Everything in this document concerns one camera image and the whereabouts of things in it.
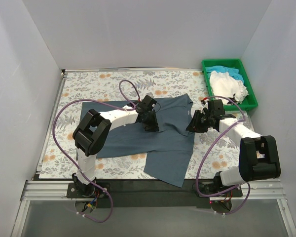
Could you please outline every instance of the metal frame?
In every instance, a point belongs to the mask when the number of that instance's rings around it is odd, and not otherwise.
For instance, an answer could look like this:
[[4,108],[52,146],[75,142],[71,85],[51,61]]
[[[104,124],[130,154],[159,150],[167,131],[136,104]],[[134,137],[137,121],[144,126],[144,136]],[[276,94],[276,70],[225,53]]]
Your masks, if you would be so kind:
[[286,199],[277,199],[277,203],[280,208],[288,236],[296,237],[296,227],[294,225],[294,221],[291,216],[291,212],[288,208],[287,200]]
[[28,201],[28,200],[21,201],[19,211],[14,222],[11,237],[21,236],[23,227],[25,224],[26,216],[28,214],[28,210],[30,207],[30,202],[31,201]]
[[[52,123],[57,113],[58,104],[63,91],[64,83],[69,72],[111,72],[111,71],[194,71],[196,69],[179,69],[179,68],[109,68],[109,69],[93,69],[93,70],[63,70],[62,80],[59,85],[57,97],[55,100],[53,112],[50,118],[49,126],[47,129],[46,138],[43,144],[43,148],[40,154],[39,162],[37,165],[37,173],[41,170],[42,161],[44,158],[45,150],[50,137]],[[68,183],[71,180],[66,181],[27,181],[24,186],[24,190],[21,196],[21,202],[19,211],[14,223],[12,237],[19,237],[22,234],[22,230],[26,221],[27,213],[29,210],[30,202],[33,200],[73,200],[66,198]],[[254,181],[250,182],[251,193],[249,199],[276,199],[279,205],[279,209],[288,232],[288,236],[296,237],[296,228],[289,211],[286,195],[283,190],[282,184],[279,179]],[[242,187],[243,197],[235,197],[234,199],[244,199],[248,192],[247,185]],[[219,197],[212,197],[211,200],[221,199]],[[86,198],[76,198],[74,200],[88,200]]]
[[[66,198],[68,184],[72,180],[66,181],[28,181],[25,183],[21,200],[71,200]],[[251,192],[249,199],[283,199],[286,198],[283,187],[279,179],[250,182]],[[233,199],[244,199],[248,193],[246,184],[241,186],[242,197]],[[212,197],[211,200],[220,200],[221,197]]]

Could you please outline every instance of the cloth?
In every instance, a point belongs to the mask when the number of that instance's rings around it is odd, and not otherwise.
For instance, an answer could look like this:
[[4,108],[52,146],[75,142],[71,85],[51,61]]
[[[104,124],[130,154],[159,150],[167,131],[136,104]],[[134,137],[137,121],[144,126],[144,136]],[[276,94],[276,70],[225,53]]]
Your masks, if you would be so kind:
[[[141,123],[128,124],[109,132],[97,158],[128,156],[147,152],[144,172],[169,184],[182,187],[193,153],[194,133],[186,131],[192,117],[193,102],[187,94],[175,98],[156,99],[161,105],[156,113],[159,132],[145,132]],[[127,101],[108,104],[123,107]],[[81,117],[90,109],[110,111],[98,103],[82,103]]]
[[[244,98],[248,95],[247,88],[242,81],[235,80],[228,72],[217,73],[211,72],[209,83],[214,95],[220,95],[233,100],[236,103],[242,103]],[[232,105],[229,101],[222,99],[225,105]]]
[[243,77],[239,74],[239,70],[236,68],[228,68],[224,66],[212,66],[212,67],[206,67],[207,73],[211,73],[213,71],[216,71],[217,73],[229,73],[229,76],[236,80],[242,81],[243,84],[245,84]]

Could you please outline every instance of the orange flower pattern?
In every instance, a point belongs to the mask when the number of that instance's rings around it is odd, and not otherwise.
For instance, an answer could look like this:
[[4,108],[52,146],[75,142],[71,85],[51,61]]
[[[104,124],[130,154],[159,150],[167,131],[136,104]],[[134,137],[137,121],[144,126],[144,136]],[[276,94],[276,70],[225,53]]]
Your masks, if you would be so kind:
[[[72,100],[92,98],[99,101],[124,100],[118,91],[121,79],[129,79],[135,84],[143,98],[146,94],[154,98],[176,97],[187,93],[194,102],[195,109],[202,108],[201,100],[208,96],[204,75],[200,71],[133,71],[133,72],[75,72],[68,73],[60,97],[58,111]],[[122,85],[123,92],[131,99],[137,95],[131,85]],[[57,139],[72,158],[76,158],[76,148],[72,132],[79,123],[81,104],[69,107],[62,114],[56,126]],[[232,112],[237,118],[241,115]],[[250,120],[244,123],[251,128]],[[209,129],[207,133],[195,134],[193,155],[186,178],[195,178],[198,165],[204,153],[217,138],[218,133]],[[95,167],[97,178],[152,178],[143,172],[146,154],[136,154],[120,158],[98,158]],[[203,165],[201,178],[213,178],[216,172],[238,164],[239,148],[227,137],[223,137],[209,154]],[[70,178],[76,168],[61,153],[53,142],[52,135],[43,157],[40,178]]]
[[67,139],[69,141],[72,141],[74,138],[73,138],[73,133],[69,133],[68,136],[67,136]]
[[213,167],[214,169],[219,169],[219,168],[221,167],[221,165],[219,164],[218,161],[214,161],[214,162],[212,163],[212,167]]
[[226,167],[227,165],[228,165],[228,163],[227,163],[226,161],[222,161],[222,162],[221,162],[221,166],[222,166],[222,167]]
[[156,90],[154,93],[155,93],[156,95],[161,95],[161,94],[162,94],[161,90]]

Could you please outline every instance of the white wall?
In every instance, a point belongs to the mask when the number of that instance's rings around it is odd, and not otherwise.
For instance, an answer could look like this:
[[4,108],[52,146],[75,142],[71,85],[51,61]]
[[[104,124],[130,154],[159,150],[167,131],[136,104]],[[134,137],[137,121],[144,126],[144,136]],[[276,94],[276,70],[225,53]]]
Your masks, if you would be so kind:
[[23,0],[61,69],[240,58],[271,0]]
[[60,70],[21,0],[0,0],[0,237],[35,172]]
[[273,0],[242,62],[258,98],[255,130],[276,138],[281,181],[296,225],[296,0]]

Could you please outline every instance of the gray fabric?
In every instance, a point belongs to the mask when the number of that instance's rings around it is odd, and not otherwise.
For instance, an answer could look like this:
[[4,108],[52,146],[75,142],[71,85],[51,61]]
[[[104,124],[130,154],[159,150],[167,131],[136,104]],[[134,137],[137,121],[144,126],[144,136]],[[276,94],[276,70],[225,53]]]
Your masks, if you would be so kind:
[[[193,102],[187,94],[176,98],[158,98],[157,101],[161,105],[156,113],[159,132],[145,132],[141,123],[118,127],[109,132],[97,157],[120,157],[147,152],[144,172],[181,187],[194,144],[194,133],[185,131],[191,121]],[[127,104],[126,101],[107,103],[119,107]],[[105,105],[85,102],[82,104],[81,117],[90,109],[99,112],[112,110]]]

